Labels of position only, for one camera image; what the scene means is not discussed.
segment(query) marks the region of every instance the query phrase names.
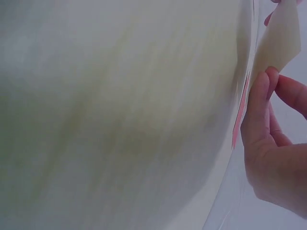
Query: finger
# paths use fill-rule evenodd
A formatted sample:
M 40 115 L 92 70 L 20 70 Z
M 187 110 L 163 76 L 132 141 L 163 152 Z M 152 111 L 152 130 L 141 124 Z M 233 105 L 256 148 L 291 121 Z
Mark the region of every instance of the finger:
M 276 145 L 278 147 L 291 145 L 292 142 L 285 134 L 283 134 L 282 129 L 278 124 L 271 103 L 269 104 L 269 112 L 270 112 L 270 135 L 275 140 Z
M 271 0 L 271 1 L 272 1 L 273 3 L 280 3 L 280 2 L 281 2 L 281 0 Z M 300 4 L 302 1 L 303 1 L 303 0 L 296 0 L 296 3 L 297 3 L 297 4 Z M 264 25 L 265 25 L 265 26 L 268 26 L 272 14 L 273 14 L 273 12 L 270 13 L 270 15 L 264 20 Z
M 291 78 L 280 75 L 275 89 L 277 96 L 307 119 L 307 87 Z
M 268 90 L 270 80 L 265 72 L 258 74 L 248 97 L 248 106 L 241 126 L 244 146 L 266 138 L 269 134 L 267 127 Z

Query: white background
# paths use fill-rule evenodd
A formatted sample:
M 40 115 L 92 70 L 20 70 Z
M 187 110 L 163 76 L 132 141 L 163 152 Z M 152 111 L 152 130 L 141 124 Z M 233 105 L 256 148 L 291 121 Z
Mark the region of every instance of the white background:
M 259 36 L 265 26 L 264 19 L 274 9 L 270 0 L 261 0 Z M 283 75 L 307 84 L 307 0 L 299 7 L 302 39 L 301 53 L 282 71 Z M 298 112 L 287 107 L 276 95 L 272 97 L 275 115 L 285 134 L 294 142 L 307 140 L 307 122 Z M 241 136 L 229 162 L 204 230 L 302 230 L 307 229 L 307 220 L 273 204 L 258 200 L 248 184 Z

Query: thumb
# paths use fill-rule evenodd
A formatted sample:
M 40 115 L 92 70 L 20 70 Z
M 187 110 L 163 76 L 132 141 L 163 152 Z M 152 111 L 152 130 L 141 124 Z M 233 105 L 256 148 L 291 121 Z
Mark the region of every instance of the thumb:
M 244 146 L 270 135 L 269 101 L 276 87 L 278 76 L 278 71 L 270 67 L 266 72 L 258 74 L 250 89 L 247 111 L 241 126 Z

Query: fingernail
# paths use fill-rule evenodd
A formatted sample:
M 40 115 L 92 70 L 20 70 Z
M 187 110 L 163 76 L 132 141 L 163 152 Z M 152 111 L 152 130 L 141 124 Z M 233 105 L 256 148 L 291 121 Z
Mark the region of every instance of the fingernail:
M 273 69 L 273 70 L 275 70 L 276 72 L 279 73 L 278 69 L 277 69 L 276 67 L 274 67 L 274 66 L 269 66 L 269 67 L 267 68 L 267 70 L 268 70 L 268 69 Z

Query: paper sheet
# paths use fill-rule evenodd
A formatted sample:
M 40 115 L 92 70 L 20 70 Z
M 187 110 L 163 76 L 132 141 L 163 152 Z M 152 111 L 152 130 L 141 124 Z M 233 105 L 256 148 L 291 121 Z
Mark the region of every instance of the paper sheet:
M 248 91 L 260 71 L 273 66 L 281 71 L 301 51 L 296 0 L 278 4 L 256 52 Z

